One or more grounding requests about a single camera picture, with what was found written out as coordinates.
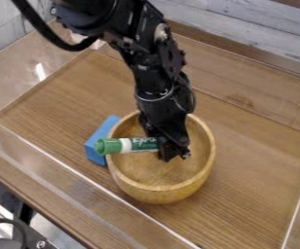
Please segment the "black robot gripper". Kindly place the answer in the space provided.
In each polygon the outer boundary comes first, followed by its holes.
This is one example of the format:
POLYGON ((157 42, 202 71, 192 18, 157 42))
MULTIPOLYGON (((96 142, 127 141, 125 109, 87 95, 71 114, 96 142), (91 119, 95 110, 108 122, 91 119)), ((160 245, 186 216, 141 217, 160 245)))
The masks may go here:
POLYGON ((145 135, 159 138, 159 159, 187 159, 191 153, 184 120, 195 100, 182 71, 184 52, 168 24, 161 18, 116 16, 103 38, 131 71, 137 122, 145 135))

